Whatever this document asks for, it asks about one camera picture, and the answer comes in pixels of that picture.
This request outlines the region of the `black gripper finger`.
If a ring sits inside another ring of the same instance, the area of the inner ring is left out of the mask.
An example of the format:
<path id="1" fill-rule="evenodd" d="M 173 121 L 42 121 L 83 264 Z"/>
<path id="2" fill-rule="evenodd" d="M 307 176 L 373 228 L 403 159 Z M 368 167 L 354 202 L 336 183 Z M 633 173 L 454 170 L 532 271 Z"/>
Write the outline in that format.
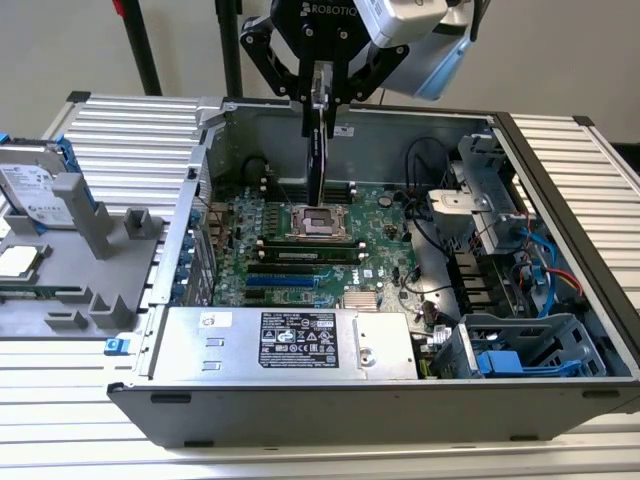
<path id="1" fill-rule="evenodd" d="M 290 47 L 298 59 L 298 73 L 292 73 L 279 59 L 271 47 L 272 34 L 276 30 L 270 16 L 250 17 L 242 26 L 240 44 L 253 61 L 262 77 L 277 96 L 288 96 L 302 105 L 302 135 L 309 138 L 311 133 L 311 88 L 314 74 L 315 40 L 306 35 L 304 24 L 294 33 L 295 45 Z"/>
<path id="2" fill-rule="evenodd" d="M 353 100 L 364 101 L 382 85 L 409 54 L 408 45 L 376 48 L 375 54 L 353 74 L 349 73 L 351 61 L 358 55 L 346 53 L 346 48 L 337 50 L 333 61 L 330 105 L 327 110 L 327 136 L 334 136 L 338 108 L 349 105 Z"/>

